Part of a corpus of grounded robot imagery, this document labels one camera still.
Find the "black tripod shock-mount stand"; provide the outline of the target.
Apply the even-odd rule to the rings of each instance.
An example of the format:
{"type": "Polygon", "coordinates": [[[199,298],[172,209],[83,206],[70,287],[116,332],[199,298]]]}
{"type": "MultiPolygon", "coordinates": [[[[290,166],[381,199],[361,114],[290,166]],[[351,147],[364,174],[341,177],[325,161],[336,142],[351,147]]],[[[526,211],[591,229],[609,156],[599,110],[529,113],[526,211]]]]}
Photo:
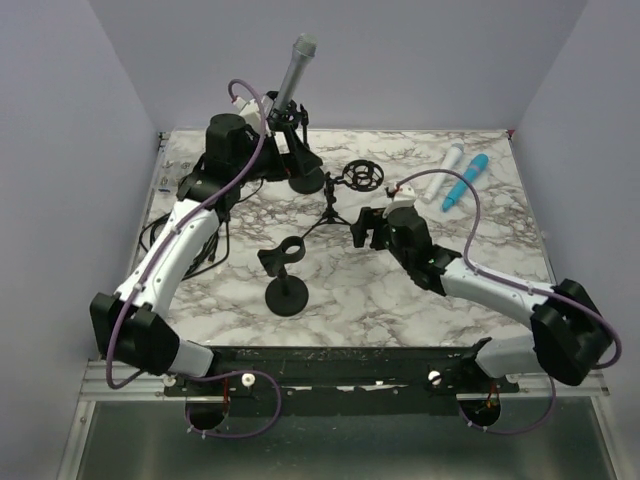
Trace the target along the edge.
{"type": "Polygon", "coordinates": [[[345,186],[349,190],[358,193],[368,193],[378,189],[384,180],[385,174],[380,165],[365,159],[353,160],[345,165],[339,176],[332,177],[325,174],[323,194],[326,200],[326,208],[320,219],[316,221],[301,236],[305,239],[314,229],[324,225],[346,225],[350,223],[342,218],[335,208],[337,186],[345,186]]]}

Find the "black tall round-base stand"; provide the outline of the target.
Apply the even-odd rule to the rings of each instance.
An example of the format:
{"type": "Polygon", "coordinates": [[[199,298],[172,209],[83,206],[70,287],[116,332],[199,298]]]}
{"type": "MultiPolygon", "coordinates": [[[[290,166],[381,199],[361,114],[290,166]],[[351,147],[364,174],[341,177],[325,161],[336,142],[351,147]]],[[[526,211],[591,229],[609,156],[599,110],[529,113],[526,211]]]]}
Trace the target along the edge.
{"type": "Polygon", "coordinates": [[[268,123],[272,132],[284,135],[288,151],[280,156],[288,172],[290,188],[303,195],[321,191],[325,183],[323,161],[309,147],[308,111],[302,104],[290,100],[281,110],[275,109],[268,123]]]}

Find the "black short clip stand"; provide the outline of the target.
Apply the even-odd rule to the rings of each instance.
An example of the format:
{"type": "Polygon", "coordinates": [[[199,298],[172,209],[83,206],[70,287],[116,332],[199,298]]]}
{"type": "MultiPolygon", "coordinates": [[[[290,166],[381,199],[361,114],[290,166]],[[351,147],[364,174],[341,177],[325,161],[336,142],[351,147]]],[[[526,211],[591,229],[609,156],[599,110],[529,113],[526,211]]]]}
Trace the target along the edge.
{"type": "Polygon", "coordinates": [[[273,277],[265,290],[268,309],[281,317],[291,317],[300,313],[307,305],[309,291],[303,280],[289,275],[285,266],[304,258],[306,247],[299,236],[285,238],[274,249],[261,249],[258,259],[268,276],[273,277]]]}

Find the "blue microphone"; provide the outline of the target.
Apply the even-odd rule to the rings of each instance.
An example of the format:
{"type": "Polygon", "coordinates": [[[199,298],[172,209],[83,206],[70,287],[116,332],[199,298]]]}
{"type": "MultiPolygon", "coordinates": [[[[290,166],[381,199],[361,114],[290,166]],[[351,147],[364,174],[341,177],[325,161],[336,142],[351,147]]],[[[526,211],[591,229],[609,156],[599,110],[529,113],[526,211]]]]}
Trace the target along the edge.
{"type": "Polygon", "coordinates": [[[472,184],[486,169],[489,163],[489,157],[484,154],[476,155],[463,173],[463,180],[458,180],[456,184],[449,190],[443,203],[441,210],[449,211],[466,193],[470,184],[472,184]]]}

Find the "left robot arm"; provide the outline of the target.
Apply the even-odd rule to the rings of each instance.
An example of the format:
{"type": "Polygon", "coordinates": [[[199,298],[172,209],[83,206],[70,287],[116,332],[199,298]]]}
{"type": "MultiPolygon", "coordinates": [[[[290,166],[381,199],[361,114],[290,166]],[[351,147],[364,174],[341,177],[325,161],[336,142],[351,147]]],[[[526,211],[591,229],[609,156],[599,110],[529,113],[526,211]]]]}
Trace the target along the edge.
{"type": "Polygon", "coordinates": [[[322,160],[308,145],[308,114],[289,105],[262,121],[257,113],[218,114],[204,151],[179,185],[168,219],[133,273],[111,295],[97,294],[89,311],[99,351],[153,375],[187,376],[201,395],[222,380],[207,347],[183,340],[164,317],[196,256],[218,232],[251,181],[286,181],[302,194],[322,188],[322,160]]]}

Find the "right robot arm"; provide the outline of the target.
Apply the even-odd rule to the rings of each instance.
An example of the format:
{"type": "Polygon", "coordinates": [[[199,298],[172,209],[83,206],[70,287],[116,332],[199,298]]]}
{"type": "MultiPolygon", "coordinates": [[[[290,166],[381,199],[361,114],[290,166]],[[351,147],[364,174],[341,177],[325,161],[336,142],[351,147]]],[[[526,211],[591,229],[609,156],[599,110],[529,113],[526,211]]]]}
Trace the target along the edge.
{"type": "Polygon", "coordinates": [[[475,344],[471,360],[459,370],[462,384],[471,391],[483,391],[497,378],[527,373],[578,386],[613,343],[580,283],[565,279],[558,285],[526,284],[482,273],[468,266],[460,253],[434,243],[413,207],[391,212],[364,207],[350,231],[355,247],[389,251],[418,287],[475,302],[528,328],[524,335],[475,344]]]}

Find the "silver microphone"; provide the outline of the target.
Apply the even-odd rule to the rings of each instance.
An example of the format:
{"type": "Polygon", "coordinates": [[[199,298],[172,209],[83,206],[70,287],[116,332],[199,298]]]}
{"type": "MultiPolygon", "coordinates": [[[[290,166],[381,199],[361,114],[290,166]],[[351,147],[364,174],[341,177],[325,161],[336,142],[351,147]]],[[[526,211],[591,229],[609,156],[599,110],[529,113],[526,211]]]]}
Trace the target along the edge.
{"type": "Polygon", "coordinates": [[[292,100],[306,67],[315,58],[317,43],[314,35],[306,33],[294,42],[289,66],[273,103],[275,111],[284,112],[292,100]]]}

